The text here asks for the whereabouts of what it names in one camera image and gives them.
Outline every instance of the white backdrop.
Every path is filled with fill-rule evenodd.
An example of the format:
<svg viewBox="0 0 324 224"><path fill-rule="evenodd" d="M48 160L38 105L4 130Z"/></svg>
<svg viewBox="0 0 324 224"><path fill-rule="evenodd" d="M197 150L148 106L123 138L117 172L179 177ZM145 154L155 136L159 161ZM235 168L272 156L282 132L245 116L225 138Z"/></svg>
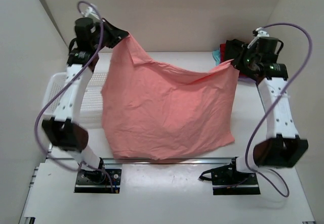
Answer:
<svg viewBox="0 0 324 224"><path fill-rule="evenodd" d="M66 43L74 37L78 0L46 0ZM278 0L87 0L147 51L211 51L226 39L249 40Z"/></svg>
<svg viewBox="0 0 324 224"><path fill-rule="evenodd" d="M308 202L316 223L324 223L323 129L324 129L324 0L280 0L269 20L292 22L304 27L312 36L314 48L310 63L292 84L289 94L293 118L301 137L308 139L309 149L297 164ZM307 53L306 37L295 28L269 28L273 36L285 42L279 61L289 75L300 67Z"/></svg>
<svg viewBox="0 0 324 224"><path fill-rule="evenodd" d="M0 223L16 224L45 157L33 124L67 48L39 0L0 0Z"/></svg>

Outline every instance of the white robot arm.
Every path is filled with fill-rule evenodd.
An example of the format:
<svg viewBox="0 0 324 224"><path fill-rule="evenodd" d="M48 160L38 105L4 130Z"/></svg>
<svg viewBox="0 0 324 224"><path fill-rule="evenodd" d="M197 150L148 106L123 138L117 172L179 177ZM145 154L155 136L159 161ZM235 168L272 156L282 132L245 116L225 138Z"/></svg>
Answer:
<svg viewBox="0 0 324 224"><path fill-rule="evenodd" d="M75 21L76 38L69 46L65 85L82 70L98 48L100 20L91 7L88 7L83 16ZM114 27L105 19L103 19L103 27L102 48L113 48L129 35L128 32ZM96 56L80 77L63 93L52 117L42 121L42 128L52 145L66 151L78 164L87 163L81 164L81 169L94 182L102 177L102 173L95 169L102 169L103 160L91 150L88 145L88 132L78 123L86 87L98 60L99 57Z"/></svg>
<svg viewBox="0 0 324 224"><path fill-rule="evenodd" d="M288 92L282 91L288 83L288 74L286 66L276 61L283 43L278 38L270 37L263 28L254 30L253 34L255 38L249 45L243 45L240 55L231 64L256 81L265 112L273 107L279 96L282 97L266 118L265 140L249 151L247 158L235 157L229 165L207 170L200 175L200 180L213 181L213 176L223 178L218 182L223 187L217 187L224 188L222 193L227 187L237 187L251 176L255 177L254 173L261 167L293 167L308 149L308 141L300 139L294 125ZM278 42L281 46L275 52ZM204 176L209 172L212 178Z"/></svg>

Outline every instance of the salmon towel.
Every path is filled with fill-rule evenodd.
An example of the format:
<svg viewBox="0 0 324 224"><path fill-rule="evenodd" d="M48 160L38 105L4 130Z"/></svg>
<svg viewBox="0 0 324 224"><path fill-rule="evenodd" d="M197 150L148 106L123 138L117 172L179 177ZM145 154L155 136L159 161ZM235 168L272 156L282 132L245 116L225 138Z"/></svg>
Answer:
<svg viewBox="0 0 324 224"><path fill-rule="evenodd" d="M234 142L237 79L230 61L204 73L155 61L129 35L113 49L101 91L114 157L193 157Z"/></svg>

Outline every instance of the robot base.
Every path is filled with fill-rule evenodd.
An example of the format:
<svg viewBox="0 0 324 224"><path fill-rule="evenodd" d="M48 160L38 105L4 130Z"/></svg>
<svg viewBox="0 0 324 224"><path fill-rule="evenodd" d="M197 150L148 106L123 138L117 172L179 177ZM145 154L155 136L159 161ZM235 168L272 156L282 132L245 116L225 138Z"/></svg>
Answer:
<svg viewBox="0 0 324 224"><path fill-rule="evenodd" d="M220 167L211 172L213 195L260 195L257 176L254 173L236 172L235 178L232 173L236 172L230 165ZM222 188L222 186L236 185L236 187Z"/></svg>
<svg viewBox="0 0 324 224"><path fill-rule="evenodd" d="M117 186L113 186L113 193L109 180L106 178L102 183L97 184L85 177L81 172L77 173L74 192L75 193L106 193L106 194L119 194L120 193L120 181L122 179L122 170L116 168L106 168L106 172L110 175L112 184L114 182Z"/></svg>

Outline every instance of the white table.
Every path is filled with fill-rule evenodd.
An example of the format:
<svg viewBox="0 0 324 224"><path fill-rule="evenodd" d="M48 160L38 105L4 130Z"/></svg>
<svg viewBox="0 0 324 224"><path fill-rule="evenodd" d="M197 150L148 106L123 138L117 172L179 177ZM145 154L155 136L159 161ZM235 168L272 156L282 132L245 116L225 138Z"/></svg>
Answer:
<svg viewBox="0 0 324 224"><path fill-rule="evenodd" d="M189 70L208 71L214 66L209 52L150 54L157 60ZM107 70L109 58L110 54L102 54L96 70ZM231 118L235 143L197 158L204 161L244 154L250 134L263 113L256 86L240 82ZM254 143L264 140L265 133L263 125ZM95 153L103 158L112 158L102 129L91 129L89 134L89 144ZM65 158L66 164L76 167L68 155L57 149L53 149L52 153L56 157ZM197 180L201 172L215 167L207 162L123 164L120 194L110 195L74 193L76 173L62 170L47 160L39 167L24 216L35 217L35 224L302 224L303 221L314 221L294 168L279 171L291 190L287 199L261 177L258 177L261 195L213 196L211 183ZM268 175L284 191L278 178L270 173Z"/></svg>

